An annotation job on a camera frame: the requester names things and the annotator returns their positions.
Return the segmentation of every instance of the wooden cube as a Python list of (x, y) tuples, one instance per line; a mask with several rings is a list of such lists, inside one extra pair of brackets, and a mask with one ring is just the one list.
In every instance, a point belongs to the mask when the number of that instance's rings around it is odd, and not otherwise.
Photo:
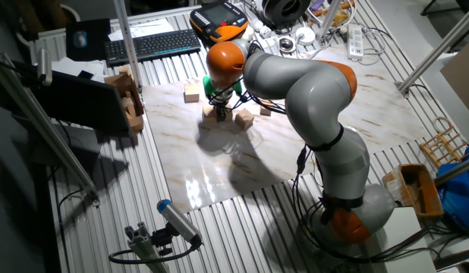
[[(226, 119), (225, 122), (233, 121), (233, 112), (231, 110), (226, 110)], [(218, 115), (216, 110), (212, 105), (206, 105), (203, 107), (203, 122), (206, 124), (216, 124), (218, 123)]]
[[(262, 99), (262, 102), (263, 102), (263, 104), (265, 104), (265, 105), (275, 107), (275, 105), (274, 105), (272, 102), (270, 102), (269, 100)], [(267, 108), (265, 108), (265, 107), (263, 107), (263, 106), (260, 106), (260, 115), (271, 116), (271, 115), (272, 115), (272, 111), (270, 111), (269, 109), (267, 109)]]
[(206, 105), (203, 107), (203, 122), (205, 124), (216, 124), (218, 122), (216, 120), (216, 111), (214, 110), (214, 106)]
[(202, 86), (199, 83), (186, 83), (184, 85), (184, 102), (199, 102), (199, 92)]
[(143, 130), (143, 119), (142, 117), (131, 118), (128, 120), (130, 127), (133, 132), (138, 133)]
[(134, 101), (131, 98), (121, 98), (121, 104), (123, 105), (124, 109), (130, 114), (132, 118), (137, 116), (137, 112), (135, 111)]
[[(226, 105), (226, 108), (231, 109), (231, 105)], [(226, 122), (233, 122), (233, 111), (232, 110), (226, 110)]]
[(120, 97), (125, 96), (125, 92), (130, 91), (132, 88), (132, 80), (126, 74), (119, 74), (105, 78), (105, 83), (116, 87)]
[(120, 74), (127, 74), (129, 77), (131, 77), (130, 68), (128, 68), (128, 66), (126, 66), (126, 65), (120, 66), (119, 72), (120, 72)]
[(247, 109), (241, 110), (234, 118), (234, 122), (243, 130), (248, 130), (252, 125), (255, 116)]

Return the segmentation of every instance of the marble surface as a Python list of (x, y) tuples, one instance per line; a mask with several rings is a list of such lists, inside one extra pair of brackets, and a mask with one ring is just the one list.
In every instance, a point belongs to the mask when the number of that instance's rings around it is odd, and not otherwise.
[[(369, 67), (349, 61), (344, 48), (332, 47), (317, 57), (351, 66), (358, 79), (357, 95), (339, 116), (363, 137), (374, 153), (425, 136), (423, 125), (403, 100), (385, 67)], [(202, 123), (202, 109), (208, 100), (184, 103), (185, 82), (145, 86), (143, 101), (172, 202), (189, 212), (216, 202), (292, 179), (304, 142), (284, 115), (261, 116), (254, 102), (246, 108), (255, 115), (246, 132), (234, 122)], [(234, 105), (237, 96), (231, 98)], [(313, 172), (307, 161), (304, 174)]]

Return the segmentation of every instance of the slotted metal tabletop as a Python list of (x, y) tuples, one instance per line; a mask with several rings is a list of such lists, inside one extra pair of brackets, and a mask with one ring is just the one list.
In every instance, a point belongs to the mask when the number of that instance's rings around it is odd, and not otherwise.
[[(358, 3), (356, 22), (390, 33), (368, 0)], [(184, 30), (190, 28), (188, 20), (192, 9), (194, 7), (145, 14), (131, 17), (130, 21), (135, 25), (166, 17), (176, 30)], [(113, 20), (112, 30), (118, 28), (118, 21)], [(65, 57), (65, 38), (64, 30), (41, 33), (30, 47), (32, 62), (36, 62), (36, 52), (40, 48), (48, 49), (53, 61)], [(336, 37), (334, 42), (343, 43), (340, 37)], [(365, 42), (374, 46), (373, 41)], [(414, 65), (397, 43), (387, 39), (386, 47), (381, 61), (394, 81), (403, 81)], [(301, 46), (299, 49), (305, 52), (315, 48)], [(205, 59), (206, 50), (202, 49), (195, 54), (144, 61), (140, 65), (142, 83), (153, 86), (202, 77), (207, 74)], [(105, 73), (117, 74), (118, 68), (105, 68)], [(416, 83), (425, 85), (422, 80)], [(436, 134), (433, 119), (438, 116), (448, 118), (440, 103), (423, 88), (412, 87), (408, 102), (431, 136)], [(138, 134), (138, 145), (132, 146), (127, 140), (112, 140), (102, 145), (99, 164), (92, 173), (101, 205), (95, 208), (83, 202), (82, 193), (66, 200), (60, 211), (64, 234), (59, 229), (55, 207), (58, 200), (79, 187), (63, 169), (49, 181), (63, 272), (149, 271), (145, 265), (123, 266), (108, 261), (109, 253), (128, 249), (124, 227), (136, 226), (140, 221), (144, 221), (150, 231), (165, 227), (165, 220), (156, 211), (156, 204), (161, 199), (170, 199), (170, 195), (147, 116), (144, 115), (143, 119), (145, 128)], [(452, 131), (451, 136), (456, 133), (456, 130)], [(386, 173), (404, 163), (425, 164), (435, 174), (435, 167), (418, 148), (426, 140), (418, 139), (372, 154), (367, 183), (381, 183)], [(123, 169), (118, 162), (127, 162), (127, 167)], [(321, 195), (316, 183), (321, 180), (317, 173), (302, 178), (302, 200), (304, 207), (308, 208)], [(200, 229), (205, 245), (189, 256), (167, 262), (170, 271), (318, 272), (317, 265), (303, 255), (302, 246), (294, 239), (297, 223), (291, 207), (291, 185), (291, 181), (282, 182), (187, 213)], [(188, 246), (182, 239), (175, 238), (172, 248), (175, 254), (179, 254)]]

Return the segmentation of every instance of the monitor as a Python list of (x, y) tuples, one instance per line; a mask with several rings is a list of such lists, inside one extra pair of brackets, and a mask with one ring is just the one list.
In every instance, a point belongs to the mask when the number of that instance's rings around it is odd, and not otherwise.
[[(14, 61), (14, 66), (37, 77), (33, 65)], [(91, 127), (109, 137), (132, 134), (114, 86), (53, 71), (50, 86), (32, 86), (30, 89), (51, 118)]]

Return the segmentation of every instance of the black keyboard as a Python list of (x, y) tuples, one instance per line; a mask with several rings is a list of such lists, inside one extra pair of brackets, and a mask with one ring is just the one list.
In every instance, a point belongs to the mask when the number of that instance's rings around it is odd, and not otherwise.
[[(134, 38), (134, 45), (138, 61), (193, 53), (201, 49), (194, 30), (177, 30), (138, 37)], [(105, 42), (105, 51), (108, 67), (129, 63), (123, 40)]]

